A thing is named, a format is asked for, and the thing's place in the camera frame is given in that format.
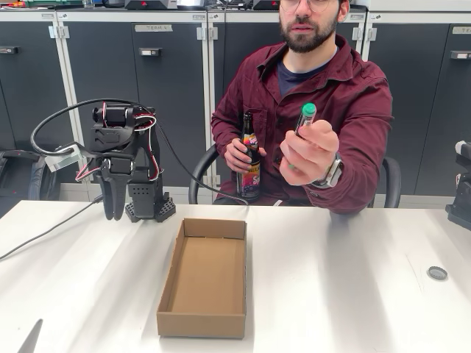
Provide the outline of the person's right hand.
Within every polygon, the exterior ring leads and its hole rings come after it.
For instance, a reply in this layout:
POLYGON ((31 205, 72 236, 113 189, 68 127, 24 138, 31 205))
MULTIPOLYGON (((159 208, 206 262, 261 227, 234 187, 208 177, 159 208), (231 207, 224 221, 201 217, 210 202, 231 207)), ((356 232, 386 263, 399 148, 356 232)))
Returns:
POLYGON ((246 174, 250 170, 252 162, 247 151, 248 148, 238 138, 232 139, 224 153, 227 166, 236 173, 246 174))

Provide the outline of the person's left hand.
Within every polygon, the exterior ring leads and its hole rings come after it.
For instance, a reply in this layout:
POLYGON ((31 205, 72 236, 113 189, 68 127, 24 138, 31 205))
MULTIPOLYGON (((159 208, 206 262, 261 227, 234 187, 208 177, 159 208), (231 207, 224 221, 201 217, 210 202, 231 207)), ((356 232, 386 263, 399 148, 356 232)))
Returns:
POLYGON ((290 185, 302 186, 323 179, 339 149, 338 135, 325 120, 289 130, 280 144, 280 173, 290 185))

